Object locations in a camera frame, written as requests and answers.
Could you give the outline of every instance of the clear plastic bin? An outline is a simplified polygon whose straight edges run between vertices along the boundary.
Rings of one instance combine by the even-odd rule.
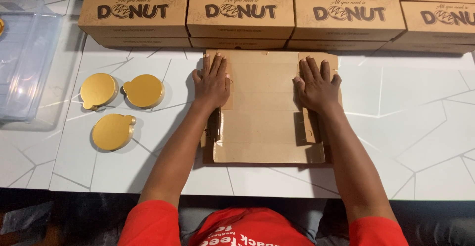
[[[34,119],[48,77],[62,16],[42,0],[0,0],[0,121]]]

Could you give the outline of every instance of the white table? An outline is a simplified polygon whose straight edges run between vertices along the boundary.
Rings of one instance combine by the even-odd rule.
[[[201,65],[202,54],[196,49],[106,49],[88,38],[76,83],[67,89],[64,103],[69,103],[69,109],[62,133],[61,126],[59,133],[41,134],[39,140],[35,132],[21,140],[25,133],[18,134],[15,140],[10,135],[14,132],[0,129],[5,137],[0,144],[13,145],[11,157],[0,156],[0,171],[15,164],[8,176],[2,171],[0,186],[48,188],[51,179],[50,190],[139,193],[160,149],[193,100],[190,72]],[[62,60],[61,55],[55,61]],[[437,56],[377,52],[371,57],[339,57],[343,106],[392,199],[475,199],[473,56]],[[136,109],[119,95],[105,108],[86,111],[81,109],[79,88],[93,73],[110,73],[120,85],[140,74],[154,74],[164,79],[167,95],[149,110]],[[107,113],[137,117],[134,139],[115,152],[98,151],[90,139],[92,126]],[[28,151],[23,144],[35,146]],[[30,162],[31,154],[49,162]],[[332,169],[204,166],[200,158],[199,152],[183,194],[339,197]],[[48,169],[39,169],[46,164]],[[41,186],[32,183],[39,170]]]

